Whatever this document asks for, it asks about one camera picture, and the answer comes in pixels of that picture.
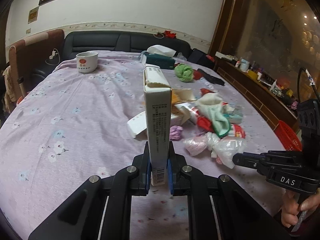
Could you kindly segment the right hand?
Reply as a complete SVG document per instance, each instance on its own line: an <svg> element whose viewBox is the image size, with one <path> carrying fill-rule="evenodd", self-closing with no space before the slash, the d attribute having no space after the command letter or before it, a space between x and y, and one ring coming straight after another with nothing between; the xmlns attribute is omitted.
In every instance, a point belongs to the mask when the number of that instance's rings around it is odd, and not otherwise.
<svg viewBox="0 0 320 240"><path fill-rule="evenodd" d="M286 190L283 195L283 205L281 207L281 223L289 228L298 223L297 215L302 211L314 212L319 206L319 189L309 198L304 200L302 204L298 204L295 200L295 193Z"/></svg>

